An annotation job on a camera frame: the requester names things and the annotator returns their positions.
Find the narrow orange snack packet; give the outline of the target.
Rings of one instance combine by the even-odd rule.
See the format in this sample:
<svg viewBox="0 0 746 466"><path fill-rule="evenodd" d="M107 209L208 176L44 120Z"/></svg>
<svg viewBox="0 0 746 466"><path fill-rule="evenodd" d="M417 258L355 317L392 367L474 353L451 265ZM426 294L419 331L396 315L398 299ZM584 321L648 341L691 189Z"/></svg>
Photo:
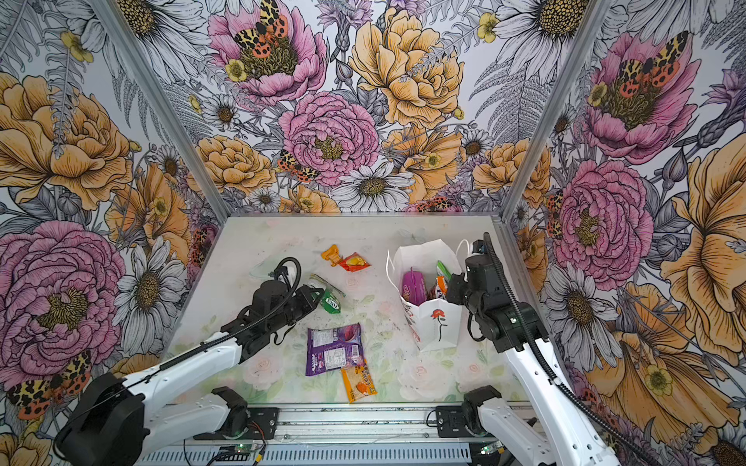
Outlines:
<svg viewBox="0 0 746 466"><path fill-rule="evenodd" d="M341 374L350 403L356 403L363 398L377 394L375 384L365 364L343 368Z"/></svg>

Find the purple snack packet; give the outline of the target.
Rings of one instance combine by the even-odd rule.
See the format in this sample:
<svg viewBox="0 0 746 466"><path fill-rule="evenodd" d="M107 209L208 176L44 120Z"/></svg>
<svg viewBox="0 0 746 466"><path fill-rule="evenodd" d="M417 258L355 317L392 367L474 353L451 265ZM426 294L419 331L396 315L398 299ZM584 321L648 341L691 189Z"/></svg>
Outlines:
<svg viewBox="0 0 746 466"><path fill-rule="evenodd" d="M359 323L330 329L308 329L307 377L363 364L363 331Z"/></svg>

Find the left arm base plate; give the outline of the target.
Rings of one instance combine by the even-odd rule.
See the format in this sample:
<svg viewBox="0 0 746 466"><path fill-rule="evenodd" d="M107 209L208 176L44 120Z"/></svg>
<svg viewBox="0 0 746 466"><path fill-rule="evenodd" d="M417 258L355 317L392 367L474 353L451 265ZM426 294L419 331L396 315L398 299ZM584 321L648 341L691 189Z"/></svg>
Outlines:
<svg viewBox="0 0 746 466"><path fill-rule="evenodd" d="M233 408L218 431L202 433L194 440L272 440L278 424L279 408Z"/></svg>

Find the green chips bag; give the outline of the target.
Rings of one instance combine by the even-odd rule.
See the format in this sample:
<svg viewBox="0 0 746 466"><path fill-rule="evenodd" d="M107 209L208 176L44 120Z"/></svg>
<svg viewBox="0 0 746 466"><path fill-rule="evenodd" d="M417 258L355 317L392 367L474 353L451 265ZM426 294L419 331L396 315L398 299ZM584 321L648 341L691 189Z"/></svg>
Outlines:
<svg viewBox="0 0 746 466"><path fill-rule="evenodd" d="M448 269L448 267L445 265L444 262L438 260L436 262L436 269L437 269L437 275L439 277L442 277L445 281L445 283L449 283L452 280L452 273Z"/></svg>

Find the large orange snack bag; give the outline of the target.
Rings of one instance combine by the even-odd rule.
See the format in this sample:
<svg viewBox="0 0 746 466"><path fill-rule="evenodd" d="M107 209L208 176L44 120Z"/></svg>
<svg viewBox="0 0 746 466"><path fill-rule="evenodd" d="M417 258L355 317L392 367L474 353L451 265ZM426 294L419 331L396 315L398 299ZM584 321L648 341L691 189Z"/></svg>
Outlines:
<svg viewBox="0 0 746 466"><path fill-rule="evenodd" d="M448 292L448 283L444 276L437 276L435 286L433 288L433 296L435 299L445 299Z"/></svg>

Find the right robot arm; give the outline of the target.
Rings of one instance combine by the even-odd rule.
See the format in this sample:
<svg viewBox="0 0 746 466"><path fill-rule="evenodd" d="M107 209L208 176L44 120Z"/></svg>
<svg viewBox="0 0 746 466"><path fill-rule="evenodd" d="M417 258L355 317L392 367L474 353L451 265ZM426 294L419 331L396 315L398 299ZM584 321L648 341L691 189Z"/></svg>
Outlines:
<svg viewBox="0 0 746 466"><path fill-rule="evenodd" d="M506 358L543 430L530 426L492 386L464 396L468 429L497 439L521 465L618 464L596 430L602 419L567 385L538 312L517 299L489 245L466 258L465 271L452 279L447 299L466 307L480 340Z"/></svg>

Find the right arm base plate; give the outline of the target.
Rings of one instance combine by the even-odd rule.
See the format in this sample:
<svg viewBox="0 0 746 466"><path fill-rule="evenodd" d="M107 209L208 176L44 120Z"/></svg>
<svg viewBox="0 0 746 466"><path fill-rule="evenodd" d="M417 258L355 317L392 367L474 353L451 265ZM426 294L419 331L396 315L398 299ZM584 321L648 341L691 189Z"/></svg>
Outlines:
<svg viewBox="0 0 746 466"><path fill-rule="evenodd" d="M477 438L485 434L471 408L441 405L435 408L434 413L439 438Z"/></svg>

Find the magenta snack bag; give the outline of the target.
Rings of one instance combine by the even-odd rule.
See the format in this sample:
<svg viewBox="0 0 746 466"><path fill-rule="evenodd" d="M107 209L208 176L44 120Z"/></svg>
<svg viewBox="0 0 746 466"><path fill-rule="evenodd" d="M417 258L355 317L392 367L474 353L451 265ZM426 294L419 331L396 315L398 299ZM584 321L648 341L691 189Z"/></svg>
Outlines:
<svg viewBox="0 0 746 466"><path fill-rule="evenodd" d="M425 277L414 269L405 272L402 278L401 297L414 306L421 306L427 301Z"/></svg>

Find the small red snack packet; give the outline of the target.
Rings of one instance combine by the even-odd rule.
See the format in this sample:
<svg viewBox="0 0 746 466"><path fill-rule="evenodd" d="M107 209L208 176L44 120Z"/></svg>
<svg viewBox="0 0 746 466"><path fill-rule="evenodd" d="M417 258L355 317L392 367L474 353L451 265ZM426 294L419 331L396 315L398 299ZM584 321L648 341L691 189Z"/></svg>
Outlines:
<svg viewBox="0 0 746 466"><path fill-rule="evenodd" d="M347 272L355 273L364 270L370 266L370 263L360 256L357 252L354 252L348 257L345 257L339 262L339 265Z"/></svg>

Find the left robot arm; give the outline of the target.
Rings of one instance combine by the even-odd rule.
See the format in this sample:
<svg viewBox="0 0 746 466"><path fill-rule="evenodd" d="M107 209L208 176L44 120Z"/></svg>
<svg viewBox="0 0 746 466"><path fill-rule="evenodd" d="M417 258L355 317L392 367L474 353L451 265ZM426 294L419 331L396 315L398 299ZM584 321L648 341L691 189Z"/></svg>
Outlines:
<svg viewBox="0 0 746 466"><path fill-rule="evenodd" d="M54 451L72 465L133 465L195 436L245 435L252 428L248 403L233 389L215 388L190 403L177 398L277 343L279 332L316 310L323 295L310 285L265 282L236 320L197 347L122 378L93 380L56 434Z"/></svg>

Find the white floral paper bag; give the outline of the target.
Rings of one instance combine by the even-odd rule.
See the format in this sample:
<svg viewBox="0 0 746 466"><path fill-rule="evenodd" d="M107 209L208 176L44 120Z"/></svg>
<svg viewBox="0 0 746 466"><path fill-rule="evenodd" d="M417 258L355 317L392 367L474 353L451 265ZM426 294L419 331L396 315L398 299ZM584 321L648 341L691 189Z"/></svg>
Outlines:
<svg viewBox="0 0 746 466"><path fill-rule="evenodd" d="M458 252L441 239L400 247L396 252L387 254L387 279L398 292L404 318L419 351L452 349L460 339L464 307L449 303L446 298L435 299L433 296L438 260L445 263L452 275L462 273ZM427 301L421 306L414 306L401 297L402 278L410 269L421 272L425 277Z"/></svg>

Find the green white snack packet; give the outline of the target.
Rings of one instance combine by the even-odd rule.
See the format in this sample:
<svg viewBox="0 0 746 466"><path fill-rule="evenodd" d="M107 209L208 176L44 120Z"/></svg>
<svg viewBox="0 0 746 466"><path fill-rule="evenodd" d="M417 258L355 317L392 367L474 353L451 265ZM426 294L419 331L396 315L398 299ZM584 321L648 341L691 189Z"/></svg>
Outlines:
<svg viewBox="0 0 746 466"><path fill-rule="evenodd" d="M321 300L324 310L331 315L340 315L342 313L342 305L346 299L346 293L318 274L311 274L310 281L321 285L324 289Z"/></svg>

